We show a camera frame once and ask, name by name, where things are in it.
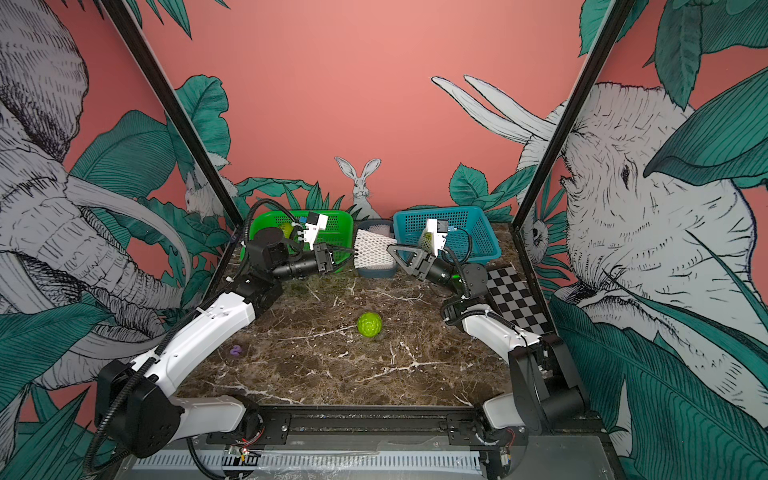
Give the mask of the custard apple with dark spots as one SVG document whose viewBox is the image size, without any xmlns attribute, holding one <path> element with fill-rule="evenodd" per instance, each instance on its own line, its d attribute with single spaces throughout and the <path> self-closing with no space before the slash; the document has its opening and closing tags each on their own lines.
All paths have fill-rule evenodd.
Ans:
<svg viewBox="0 0 768 480">
<path fill-rule="evenodd" d="M 429 233 L 421 235 L 419 238 L 418 245 L 422 250 L 425 250 L 427 252 L 431 251 L 432 250 L 431 235 Z"/>
</svg>

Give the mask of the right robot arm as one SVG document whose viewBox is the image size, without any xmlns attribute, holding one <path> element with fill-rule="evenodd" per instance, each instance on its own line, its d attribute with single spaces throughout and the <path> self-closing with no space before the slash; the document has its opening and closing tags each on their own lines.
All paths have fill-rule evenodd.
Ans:
<svg viewBox="0 0 768 480">
<path fill-rule="evenodd" d="M 590 409 L 590 396 L 564 340 L 505 319 L 491 303 L 485 266 L 463 263 L 453 251 L 449 261 L 416 246 L 392 244 L 386 251 L 406 274 L 452 290 L 441 306 L 444 322 L 481 341 L 508 365 L 511 391 L 482 405 L 490 434 L 541 435 Z"/>
</svg>

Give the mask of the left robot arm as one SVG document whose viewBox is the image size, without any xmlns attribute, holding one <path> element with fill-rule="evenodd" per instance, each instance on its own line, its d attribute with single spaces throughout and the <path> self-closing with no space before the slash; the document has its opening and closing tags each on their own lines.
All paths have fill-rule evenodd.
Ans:
<svg viewBox="0 0 768 480">
<path fill-rule="evenodd" d="M 318 239 L 327 215 L 310 211 L 303 220 L 285 210 L 293 230 L 250 231 L 258 209 L 279 202 L 257 201 L 243 223 L 244 256 L 233 280 L 217 297 L 189 311 L 159 344 L 130 361 L 113 360 L 97 377 L 97 430 L 83 459 L 83 474 L 98 475 L 127 456 L 149 457 L 167 444 L 216 432 L 243 430 L 246 445 L 260 437 L 245 422 L 247 407 L 238 399 L 176 397 L 187 376 L 233 334 L 263 315 L 282 295 L 285 280 L 328 275 L 344 268 L 357 252 Z"/>
</svg>

